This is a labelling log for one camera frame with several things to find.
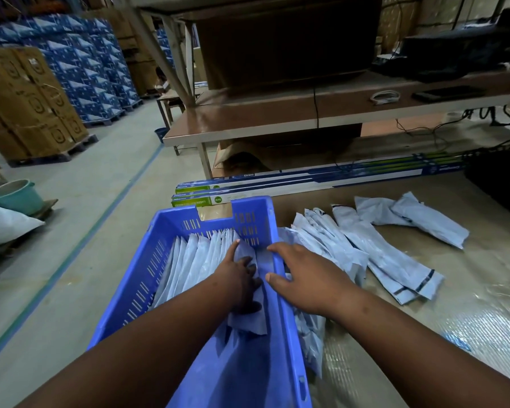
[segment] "person's left hand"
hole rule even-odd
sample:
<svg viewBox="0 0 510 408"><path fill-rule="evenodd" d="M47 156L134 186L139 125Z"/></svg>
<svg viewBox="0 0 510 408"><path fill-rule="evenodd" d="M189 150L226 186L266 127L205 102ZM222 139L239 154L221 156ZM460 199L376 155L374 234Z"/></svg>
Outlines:
<svg viewBox="0 0 510 408"><path fill-rule="evenodd" d="M259 302L253 302L253 292L261 286L263 281L253 277L257 270L254 264L247 266L252 258L246 256L237 262L234 261L234 252L238 243L240 243L239 239L232 242L223 262L215 269L214 276L230 287L233 312L240 314L258 312L262 305Z"/></svg>

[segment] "concrete floor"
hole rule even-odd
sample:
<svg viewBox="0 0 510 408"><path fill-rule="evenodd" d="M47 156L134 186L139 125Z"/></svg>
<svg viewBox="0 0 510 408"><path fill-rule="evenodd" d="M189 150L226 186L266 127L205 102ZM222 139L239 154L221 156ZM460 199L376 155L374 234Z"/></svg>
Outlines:
<svg viewBox="0 0 510 408"><path fill-rule="evenodd" d="M100 142L68 163L3 168L9 180L30 178L43 198L59 202L46 226L0 266L0 407L18 403L85 350L151 217L170 206L177 183L203 178L197 150L176 157L160 144L153 130L162 125L156 103L146 102L109 127L91 129ZM88 243L87 234L94 235ZM65 268L21 325L34 297ZM6 341L12 329L18 331Z"/></svg>

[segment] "white cable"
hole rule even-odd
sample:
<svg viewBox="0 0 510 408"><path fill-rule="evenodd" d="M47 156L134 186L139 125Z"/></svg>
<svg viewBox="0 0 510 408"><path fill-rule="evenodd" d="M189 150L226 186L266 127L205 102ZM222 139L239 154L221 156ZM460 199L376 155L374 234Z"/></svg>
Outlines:
<svg viewBox="0 0 510 408"><path fill-rule="evenodd" d="M370 96L370 101L374 105L396 103L400 99L400 93L395 90L383 90Z"/></svg>

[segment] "human arm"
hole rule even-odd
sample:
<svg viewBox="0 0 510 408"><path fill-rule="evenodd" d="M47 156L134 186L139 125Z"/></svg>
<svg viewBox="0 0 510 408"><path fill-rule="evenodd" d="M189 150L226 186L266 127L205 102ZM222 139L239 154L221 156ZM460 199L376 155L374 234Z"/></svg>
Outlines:
<svg viewBox="0 0 510 408"><path fill-rule="evenodd" d="M18 407L166 406L191 363L230 311L256 312L260 284L233 242L215 273L98 343Z"/></svg>
<svg viewBox="0 0 510 408"><path fill-rule="evenodd" d="M300 245L273 244L293 281L266 280L297 308L343 326L410 407L510 407L510 379L400 309L352 283L331 261Z"/></svg>

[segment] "human hand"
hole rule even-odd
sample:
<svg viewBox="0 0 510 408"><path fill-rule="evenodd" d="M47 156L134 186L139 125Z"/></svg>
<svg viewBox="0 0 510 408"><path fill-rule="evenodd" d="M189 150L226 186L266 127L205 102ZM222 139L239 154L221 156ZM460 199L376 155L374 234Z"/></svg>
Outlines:
<svg viewBox="0 0 510 408"><path fill-rule="evenodd" d="M262 308L262 304L253 302L253 292L261 286L263 281L253 277L257 270L254 264L247 266L253 258L246 256L237 262L234 261L234 252L238 243L240 243L239 239L232 242L223 262L215 269L214 277L224 281L230 289L229 292L233 300L232 312L239 314L258 312Z"/></svg>
<svg viewBox="0 0 510 408"><path fill-rule="evenodd" d="M267 273L266 281L287 302L304 312L333 318L343 295L357 288L346 272L304 246L278 242L267 249L283 258L293 280Z"/></svg>

